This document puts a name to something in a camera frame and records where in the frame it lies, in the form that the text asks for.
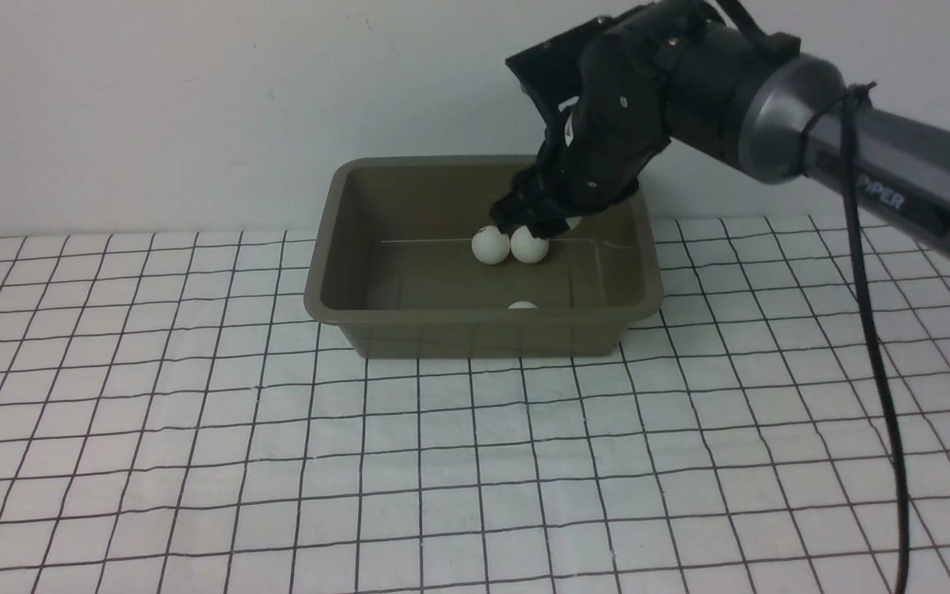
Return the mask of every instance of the grid paper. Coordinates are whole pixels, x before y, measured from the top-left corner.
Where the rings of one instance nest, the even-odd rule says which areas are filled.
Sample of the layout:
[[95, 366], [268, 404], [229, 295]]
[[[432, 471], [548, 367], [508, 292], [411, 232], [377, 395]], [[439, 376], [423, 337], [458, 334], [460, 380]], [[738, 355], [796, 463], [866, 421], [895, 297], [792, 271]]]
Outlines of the grid paper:
[[[309, 319], [312, 233], [0, 239], [0, 592], [886, 593], [844, 221], [655, 235], [610, 357], [419, 362]], [[950, 263], [864, 236], [950, 592]]]

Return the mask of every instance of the brown plastic bin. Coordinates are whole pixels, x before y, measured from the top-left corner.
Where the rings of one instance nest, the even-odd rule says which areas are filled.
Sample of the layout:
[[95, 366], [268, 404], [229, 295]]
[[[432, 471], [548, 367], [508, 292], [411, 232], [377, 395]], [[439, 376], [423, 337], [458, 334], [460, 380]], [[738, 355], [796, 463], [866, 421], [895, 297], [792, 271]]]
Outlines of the brown plastic bin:
[[[585, 218], [528, 266], [471, 237], [532, 158], [370, 158], [336, 172], [304, 302], [368, 358], [595, 356], [662, 304], [642, 195]], [[531, 301], [538, 309], [508, 309]]]

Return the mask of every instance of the black cable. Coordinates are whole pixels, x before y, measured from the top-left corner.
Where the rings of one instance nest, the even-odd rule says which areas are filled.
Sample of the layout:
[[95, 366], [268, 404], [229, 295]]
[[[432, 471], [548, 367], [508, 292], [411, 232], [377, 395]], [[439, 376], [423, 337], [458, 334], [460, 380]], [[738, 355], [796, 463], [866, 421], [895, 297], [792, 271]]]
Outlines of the black cable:
[[896, 564], [895, 594], [904, 594], [908, 589], [908, 570], [911, 563], [911, 496], [908, 493], [908, 471], [904, 462], [904, 443], [901, 442], [901, 423], [896, 416], [893, 394], [886, 377], [886, 364], [882, 360], [882, 347], [879, 346], [878, 330], [874, 324], [874, 312], [871, 307], [871, 290], [868, 288], [867, 268], [863, 266], [863, 241], [860, 240], [859, 208], [856, 204], [856, 154], [859, 151], [856, 138], [855, 114], [857, 106], [867, 101], [868, 92], [874, 84], [850, 87], [841, 99], [841, 195], [845, 203], [845, 221], [849, 226], [849, 252], [853, 263], [853, 283], [856, 286], [856, 302], [859, 305], [860, 324], [863, 326], [863, 339], [867, 342], [868, 355], [871, 357], [871, 370], [874, 373], [878, 396], [882, 400], [882, 415], [886, 420], [886, 432], [889, 433], [893, 476], [896, 480], [896, 523], [898, 525], [898, 555]]
[[750, 12], [743, 7], [739, 0], [717, 0], [721, 10], [725, 15], [735, 23], [736, 29], [741, 31], [747, 39], [753, 40], [758, 37], [765, 37], [764, 31], [758, 26], [757, 21], [750, 15]]

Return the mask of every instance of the white grid mat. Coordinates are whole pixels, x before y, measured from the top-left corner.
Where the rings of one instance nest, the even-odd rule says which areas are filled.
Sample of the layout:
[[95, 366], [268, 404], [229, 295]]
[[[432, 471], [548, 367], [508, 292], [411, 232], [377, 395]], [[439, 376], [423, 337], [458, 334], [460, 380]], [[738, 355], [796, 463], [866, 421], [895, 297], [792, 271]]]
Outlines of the white grid mat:
[[[885, 593], [842, 227], [659, 222], [614, 356], [419, 365], [309, 320], [309, 234], [0, 239], [0, 592]], [[866, 236], [946, 593], [950, 263]]]

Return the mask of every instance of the black grid line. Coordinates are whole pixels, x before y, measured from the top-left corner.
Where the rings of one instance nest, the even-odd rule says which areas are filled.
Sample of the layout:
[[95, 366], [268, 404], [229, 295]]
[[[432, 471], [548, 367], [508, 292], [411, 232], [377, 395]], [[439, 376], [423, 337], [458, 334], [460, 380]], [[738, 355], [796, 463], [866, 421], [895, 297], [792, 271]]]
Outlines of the black grid line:
[[[644, 422], [644, 413], [640, 410], [640, 399], [637, 396], [637, 383], [633, 380], [633, 370], [629, 368], [628, 361], [626, 361], [625, 345], [618, 345], [618, 353], [622, 355], [622, 362], [625, 365], [625, 373], [629, 377], [629, 386], [633, 387], [633, 405], [637, 407], [637, 420], [640, 421], [640, 429], [644, 437], [644, 447], [647, 449], [647, 458], [651, 463], [651, 474], [653, 477], [655, 477], [655, 485], [657, 489], [659, 489], [659, 496], [662, 497], [662, 516], [663, 519], [666, 520], [666, 529], [670, 531], [670, 542], [672, 543], [672, 546], [674, 546], [674, 553], [678, 555], [678, 560], [676, 560], [676, 563], [679, 563], [680, 558], [678, 552], [680, 548], [678, 545], [676, 545], [676, 533], [674, 527], [672, 527], [672, 522], [670, 521], [670, 503], [666, 501], [666, 497], [664, 495], [665, 489], [662, 488], [661, 475], [655, 466], [655, 455], [653, 455], [651, 452], [651, 442], [648, 439], [648, 433], [650, 432], [647, 430], [647, 422]], [[690, 594], [690, 586], [687, 583], [687, 575], [685, 575], [684, 572], [680, 572], [680, 579], [684, 586], [684, 594]]]
[[581, 382], [577, 379], [576, 367], [571, 365], [570, 372], [574, 379], [574, 389], [577, 390], [577, 403], [581, 406], [581, 424], [585, 428], [585, 443], [588, 445], [589, 459], [592, 461], [592, 481], [596, 485], [596, 497], [600, 500], [600, 512], [602, 512], [604, 519], [604, 533], [607, 534], [607, 546], [611, 550], [610, 564], [612, 570], [614, 570], [614, 586], [618, 588], [618, 594], [622, 594], [622, 579], [618, 577], [618, 558], [614, 556], [614, 538], [611, 537], [610, 522], [607, 522], [607, 503], [604, 502], [604, 488], [603, 483], [600, 482], [600, 464], [596, 462], [596, 451], [592, 447], [588, 412], [585, 409], [585, 400], [581, 397]]
[[[683, 241], [684, 230], [678, 229], [678, 233], [680, 234], [681, 241]], [[689, 260], [690, 260], [691, 252], [689, 248], [687, 247], [686, 243], [684, 243], [683, 245], [684, 245], [684, 251], [687, 252], [687, 257], [689, 257]], [[698, 284], [701, 286], [702, 284], [701, 279], [698, 279]], [[712, 317], [713, 320], [716, 320], [716, 315], [713, 314], [712, 305], [709, 304], [709, 301], [706, 300], [705, 297], [703, 297], [703, 299], [705, 300], [706, 308], [709, 309], [710, 317]], [[666, 314], [664, 312], [662, 314], [662, 319], [663, 321], [667, 321]], [[676, 353], [676, 343], [670, 331], [668, 330], [666, 331], [666, 336], [668, 337], [668, 339], [670, 339], [670, 347], [672, 351]], [[731, 365], [731, 358], [728, 358], [728, 361], [729, 361], [729, 365]], [[734, 516], [732, 516], [731, 512], [729, 511], [727, 494], [724, 493], [724, 482], [721, 481], [720, 471], [717, 470], [717, 461], [716, 461], [715, 455], [713, 455], [713, 449], [709, 447], [709, 442], [708, 440], [706, 440], [706, 435], [704, 432], [702, 432], [702, 421], [700, 420], [700, 418], [698, 418], [698, 407], [694, 405], [694, 398], [693, 396], [691, 396], [691, 392], [690, 392], [691, 381], [690, 381], [689, 375], [687, 375], [687, 372], [684, 370], [684, 367], [682, 365], [679, 365], [679, 368], [680, 368], [681, 375], [683, 376], [683, 379], [684, 379], [684, 388], [687, 392], [689, 392], [689, 401], [691, 402], [691, 410], [694, 411], [694, 420], [696, 421], [696, 426], [698, 428], [698, 437], [700, 437], [700, 439], [702, 440], [702, 445], [703, 447], [706, 448], [706, 452], [709, 455], [709, 463], [713, 469], [713, 480], [717, 481], [717, 491], [720, 493], [721, 502], [724, 506], [724, 512], [727, 513], [728, 525], [731, 527], [731, 536], [732, 538], [736, 539], [736, 546], [738, 546], [739, 548], [739, 557], [742, 559], [744, 568], [746, 570], [747, 582], [750, 583], [750, 589], [754, 590], [756, 588], [754, 584], [754, 574], [750, 571], [750, 561], [746, 559], [746, 552], [744, 550], [742, 538], [739, 537], [739, 530], [736, 528], [735, 518]]]
[[[276, 271], [276, 278], [274, 281], [275, 289], [277, 290], [280, 289], [280, 272], [284, 270], [283, 268], [284, 248], [285, 248], [284, 239], [285, 239], [285, 236], [282, 233], [282, 237], [280, 237], [280, 256], [278, 258], [278, 264], [279, 266], [282, 266], [282, 267], [279, 268], [278, 271]], [[274, 294], [274, 300], [272, 300], [270, 304], [270, 320], [271, 321], [274, 320], [277, 304], [278, 304], [278, 295]], [[264, 342], [264, 345], [263, 345], [264, 352], [268, 353], [270, 351], [270, 341], [272, 339], [272, 336], [274, 335], [272, 335], [271, 327], [267, 326], [266, 342]], [[254, 410], [252, 410], [252, 421], [249, 422], [249, 425], [252, 425], [252, 429], [248, 432], [248, 445], [245, 447], [245, 450], [244, 450], [245, 460], [252, 459], [252, 443], [254, 442], [254, 437], [256, 437], [256, 419], [259, 418], [259, 402], [260, 402], [259, 395], [261, 394], [261, 389], [263, 389], [262, 387], [263, 381], [266, 380], [266, 362], [267, 362], [267, 358], [263, 357], [263, 361], [261, 362], [261, 368], [259, 369], [259, 387], [257, 387], [257, 392], [256, 392], [256, 406], [254, 406]], [[313, 402], [313, 394], [310, 394], [310, 402]], [[362, 444], [364, 444], [364, 439], [365, 439], [364, 432], [362, 432]], [[196, 443], [196, 436], [193, 436], [193, 443]], [[230, 537], [230, 541], [229, 541], [229, 544], [230, 544], [229, 563], [226, 563], [226, 578], [223, 579], [223, 594], [226, 594], [227, 591], [229, 590], [229, 578], [230, 578], [230, 572], [233, 570], [234, 550], [237, 548], [237, 533], [238, 533], [238, 529], [240, 529], [240, 526], [241, 526], [241, 508], [242, 508], [242, 503], [244, 502], [244, 485], [245, 485], [245, 482], [247, 482], [247, 480], [248, 480], [248, 465], [245, 464], [244, 473], [241, 474], [241, 486], [237, 490], [237, 505], [235, 505], [237, 510], [233, 514], [233, 536]], [[361, 530], [360, 515], [359, 515], [359, 521], [358, 521], [358, 529]]]
[[[314, 334], [314, 345], [318, 347], [321, 346], [321, 324], [317, 325], [317, 333]], [[313, 353], [313, 372], [312, 380], [317, 379], [317, 355], [319, 353]], [[310, 402], [307, 403], [306, 415], [310, 417], [313, 414], [313, 388], [310, 388]], [[293, 553], [291, 553], [291, 573], [288, 576], [288, 591], [295, 591], [295, 564], [298, 561], [299, 556], [299, 530], [301, 527], [300, 522], [303, 519], [303, 502], [308, 500], [309, 497], [303, 497], [303, 488], [305, 488], [304, 480], [306, 479], [306, 466], [307, 466], [307, 452], [310, 449], [310, 427], [306, 427], [306, 436], [303, 437], [303, 459], [300, 464], [299, 470], [299, 484], [297, 485], [297, 492], [295, 492], [295, 497], [297, 497], [297, 502], [295, 503], [295, 533], [293, 538]], [[355, 534], [355, 538], [359, 538], [360, 533]], [[355, 574], [358, 573], [358, 546], [355, 546], [355, 557], [354, 557], [354, 567]]]
[[[237, 278], [237, 260], [241, 256], [241, 237], [242, 237], [242, 233], [237, 235], [237, 251], [233, 253], [233, 268], [231, 268], [229, 272], [229, 286], [226, 289], [227, 295], [233, 292], [233, 281], [235, 278]], [[199, 234], [197, 234], [197, 241], [200, 241]], [[227, 312], [228, 310], [226, 308], [222, 309], [221, 323], [225, 323]], [[219, 335], [216, 336], [215, 338], [215, 344], [214, 344], [214, 350], [212, 351], [212, 357], [214, 357], [214, 355], [219, 353], [219, 347], [221, 346], [222, 346], [222, 333], [219, 332]], [[211, 380], [212, 380], [212, 377], [214, 377], [214, 364], [215, 364], [215, 361], [214, 361], [214, 358], [212, 358], [211, 367], [210, 369], [208, 369], [207, 380], [204, 386], [204, 397], [200, 399], [200, 412], [197, 413], [196, 415], [196, 428], [195, 428], [195, 432], [193, 432], [193, 440], [192, 440], [192, 443], [189, 444], [189, 458], [186, 461], [185, 473], [183, 473], [181, 476], [181, 488], [178, 489], [178, 500], [176, 504], [177, 508], [181, 508], [181, 500], [185, 496], [186, 488], [188, 486], [187, 483], [189, 482], [189, 472], [190, 470], [192, 470], [193, 455], [196, 454], [196, 447], [197, 447], [197, 444], [199, 444], [200, 429], [201, 429], [200, 421], [203, 420], [204, 410], [207, 407], [208, 390], [211, 388]], [[174, 534], [176, 534], [177, 526], [178, 526], [178, 511], [175, 511], [174, 517], [171, 520], [171, 531], [167, 537], [167, 545], [166, 545], [166, 548], [163, 550], [163, 555], [165, 556], [171, 553], [171, 545], [174, 544]], [[159, 570], [158, 590], [162, 590], [163, 579], [166, 578], [166, 575], [167, 575], [167, 564], [164, 563], [163, 566], [161, 567], [161, 570]]]
[[[471, 375], [472, 362], [468, 360], [468, 397], [471, 402], [471, 411], [472, 411], [472, 443], [475, 448], [475, 482], [482, 485], [482, 462], [479, 461], [478, 451], [478, 419], [476, 417], [476, 408], [475, 408], [475, 383], [474, 376]], [[482, 489], [478, 490], [478, 522], [480, 527], [480, 537], [479, 540], [482, 542], [482, 577], [487, 580], [486, 582], [486, 594], [490, 594], [490, 556], [487, 552], [486, 546], [486, 507], [482, 503]], [[420, 512], [423, 514], [423, 505], [420, 505]]]
[[[552, 563], [552, 545], [548, 538], [548, 516], [544, 512], [544, 493], [542, 490], [542, 476], [540, 476], [540, 462], [538, 461], [538, 447], [534, 440], [534, 424], [533, 418], [530, 415], [530, 391], [527, 387], [527, 375], [525, 374], [524, 362], [520, 358], [520, 381], [523, 383], [523, 409], [524, 415], [527, 417], [527, 432], [530, 435], [530, 456], [533, 459], [534, 463], [534, 484], [538, 489], [538, 511], [540, 514], [540, 524], [539, 529], [542, 531], [542, 536], [544, 537], [544, 556], [548, 560], [548, 573], [549, 575], [555, 575], [555, 568]], [[483, 493], [483, 489], [486, 488], [486, 483], [479, 485], [479, 492]], [[490, 582], [490, 576], [487, 574], [487, 582]], [[557, 584], [555, 580], [550, 580], [549, 586], [552, 588], [552, 594], [557, 594]]]

